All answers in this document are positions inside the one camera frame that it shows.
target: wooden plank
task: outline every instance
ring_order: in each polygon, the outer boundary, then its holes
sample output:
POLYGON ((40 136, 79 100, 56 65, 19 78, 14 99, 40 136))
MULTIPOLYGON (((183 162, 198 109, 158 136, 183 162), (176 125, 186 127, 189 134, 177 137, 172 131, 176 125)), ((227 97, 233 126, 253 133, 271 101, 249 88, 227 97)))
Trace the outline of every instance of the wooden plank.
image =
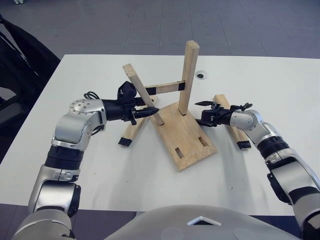
MULTIPOLYGON (((151 97, 153 104, 156 104, 158 97, 152 96, 151 97)), ((143 109, 146 105, 137 107, 136 109, 143 109)), ((144 123, 149 119, 149 117, 142 117, 136 119, 136 125, 132 125, 129 123, 128 127, 125 129, 120 141, 118 142, 119 145, 124 147, 129 147, 129 145, 132 143, 132 141, 136 138, 138 132, 144 125, 144 123)))
MULTIPOLYGON (((130 79, 130 81, 132 82, 132 84, 134 85, 135 89, 140 94, 140 97, 142 98, 144 103, 148 107, 155 107, 147 90, 145 89, 144 85, 142 84, 140 78, 138 77, 138 75, 137 75, 136 71, 134 70, 134 68, 132 67, 132 65, 131 64, 124 65, 123 70, 124 70, 125 74, 128 76, 128 78, 130 79)), ((161 119, 158 112, 156 114, 154 114, 153 116, 155 117, 156 122, 159 125, 165 124, 164 121, 161 119)))
MULTIPOLYGON (((213 100, 224 107, 225 109, 230 109, 230 104, 224 94, 215 95, 213 100)), ((247 135, 240 131, 238 128, 234 126, 227 126, 231 132, 232 138, 234 142, 238 145, 241 150, 250 149, 251 144, 247 135)))
POLYGON ((217 152, 191 113, 187 111, 185 116, 181 115, 177 102, 159 112, 164 125, 159 126, 154 116, 150 119, 179 172, 217 152))
POLYGON ((178 109, 182 115, 186 115, 190 100, 192 83, 194 81, 196 64, 199 54, 199 45, 195 41, 187 41, 185 45, 182 81, 185 81, 184 91, 180 92, 178 109))
POLYGON ((185 90, 186 83, 184 81, 177 81, 159 85, 146 86, 145 89, 149 95, 165 94, 170 92, 177 92, 185 90))

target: floor tile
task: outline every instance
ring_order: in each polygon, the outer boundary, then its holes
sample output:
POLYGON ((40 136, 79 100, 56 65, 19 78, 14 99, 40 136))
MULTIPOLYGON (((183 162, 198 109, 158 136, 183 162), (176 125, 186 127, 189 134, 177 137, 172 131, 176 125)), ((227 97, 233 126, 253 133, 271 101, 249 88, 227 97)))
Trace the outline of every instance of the floor tile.
POLYGON ((110 6, 110 13, 132 13, 136 11, 139 0, 116 0, 110 6))
POLYGON ((163 0, 162 16, 189 18, 189 2, 186 0, 163 0))
POLYGON ((216 13, 216 5, 211 0, 190 0, 190 12, 194 14, 216 13))
POLYGON ((58 45, 67 39, 70 29, 44 29, 32 34, 44 45, 58 45))
POLYGON ((165 17, 162 20, 161 44, 184 44, 192 40, 192 28, 189 18, 165 17))
POLYGON ((158 55, 158 44, 127 44, 124 46, 124 54, 128 55, 158 55))
POLYGON ((145 12, 136 12, 133 17, 133 27, 160 27, 161 17, 152 16, 145 12))
POLYGON ((250 23, 255 28, 280 28, 278 21, 267 13, 257 13, 248 15, 250 23))
POLYGON ((0 239, 6 238, 16 210, 16 205, 0 204, 0 239))
POLYGON ((94 45, 124 44, 127 40, 129 27, 102 27, 93 40, 94 45))
POLYGON ((79 210, 73 232, 79 240, 104 239, 136 216, 130 211, 79 210))
POLYGON ((320 29, 314 28, 284 28, 292 43, 299 46, 319 46, 320 29))
POLYGON ((161 44, 159 55, 185 55, 186 44, 161 44))
POLYGON ((292 44, 281 27, 262 27, 254 30, 263 44, 292 44))
POLYGON ((229 44, 260 44, 258 36, 251 27, 224 27, 229 44))
POLYGON ((224 29, 212 26, 193 26, 193 40, 198 44, 227 44, 224 29))
POLYGON ((102 25, 114 27, 115 29, 129 27, 132 24, 134 15, 134 12, 111 12, 108 16, 106 16, 106 23, 102 25))
POLYGON ((148 14, 153 17, 161 17, 162 7, 163 0, 140 0, 135 13, 148 14))
POLYGON ((292 44, 263 44, 269 57, 298 58, 299 53, 292 44))
POLYGON ((319 46, 296 46, 298 56, 300 58, 307 59, 320 59, 320 47, 319 46))
POLYGON ((85 45, 92 44, 100 31, 104 28, 90 27, 87 25, 76 26, 69 29, 65 37, 61 38, 60 44, 64 45, 85 45))
POLYGON ((128 44, 158 44, 159 26, 133 26, 129 29, 126 42, 128 44))
POLYGON ((195 27, 222 26, 219 15, 216 12, 213 14, 191 13, 191 24, 195 27))
POLYGON ((199 55, 230 56, 231 53, 227 44, 202 44, 199 55))
POLYGON ((232 56, 267 56, 264 47, 260 44, 229 44, 232 56))

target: white table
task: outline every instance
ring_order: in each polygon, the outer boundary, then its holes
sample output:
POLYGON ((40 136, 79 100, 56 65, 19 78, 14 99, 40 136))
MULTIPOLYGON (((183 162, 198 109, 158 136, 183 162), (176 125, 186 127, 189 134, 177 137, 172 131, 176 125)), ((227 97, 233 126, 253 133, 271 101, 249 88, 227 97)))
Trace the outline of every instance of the white table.
MULTIPOLYGON (((145 85, 180 81, 183 56, 65 55, 0 165, 0 203, 27 205, 45 162, 59 118, 87 91, 115 99, 127 80, 122 65, 132 63, 145 85)), ((200 56, 189 110, 199 118, 215 94, 231 104, 253 103, 288 144, 320 175, 320 60, 276 57, 200 56)), ((178 92, 159 95, 158 107, 177 101, 178 92)), ((111 121, 92 137, 77 184, 80 209, 147 211, 201 204, 250 215, 293 215, 279 201, 260 153, 238 150, 224 126, 204 127, 218 153, 177 172, 150 121, 129 148, 118 145, 127 122, 111 121)))

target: black robot arm segment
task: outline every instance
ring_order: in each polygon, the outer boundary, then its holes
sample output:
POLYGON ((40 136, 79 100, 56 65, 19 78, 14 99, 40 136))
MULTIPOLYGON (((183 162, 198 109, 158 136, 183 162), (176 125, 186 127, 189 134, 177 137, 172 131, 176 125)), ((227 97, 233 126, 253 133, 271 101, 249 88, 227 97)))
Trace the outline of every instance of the black robot arm segment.
POLYGON ((315 172, 289 147, 277 130, 264 122, 252 104, 224 109, 216 102, 203 101, 200 106, 211 106, 202 111, 200 125, 216 127, 229 125, 243 131, 265 160, 267 175, 278 199, 292 205, 295 218, 305 239, 319 239, 320 181, 315 172))

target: silver robot arm segment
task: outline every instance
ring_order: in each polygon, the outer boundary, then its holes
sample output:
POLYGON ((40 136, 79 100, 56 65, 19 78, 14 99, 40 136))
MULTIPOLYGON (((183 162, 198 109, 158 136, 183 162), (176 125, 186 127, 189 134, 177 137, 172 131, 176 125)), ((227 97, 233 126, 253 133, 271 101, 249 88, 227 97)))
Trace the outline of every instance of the silver robot arm segment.
POLYGON ((56 125, 46 161, 40 167, 28 203, 30 215, 13 239, 75 239, 70 218, 78 210, 81 193, 75 181, 93 131, 107 121, 131 121, 135 125, 135 118, 148 117, 159 110, 136 110, 135 106, 145 105, 141 98, 135 98, 136 94, 135 87, 126 81, 118 89, 117 100, 72 102, 56 125))
POLYGON ((80 197, 81 188, 73 182, 80 174, 80 163, 93 130, 106 123, 101 99, 81 99, 70 105, 56 125, 47 160, 34 184, 28 203, 30 213, 45 206, 59 207, 70 216, 75 213, 79 204, 73 198, 80 197))
POLYGON ((231 106, 231 109, 224 109, 215 102, 196 104, 211 105, 211 110, 202 112, 201 119, 197 120, 199 124, 209 127, 230 125, 245 132, 270 170, 267 178, 276 196, 292 205, 303 238, 317 238, 320 233, 320 181, 308 164, 257 111, 246 110, 252 104, 231 106))

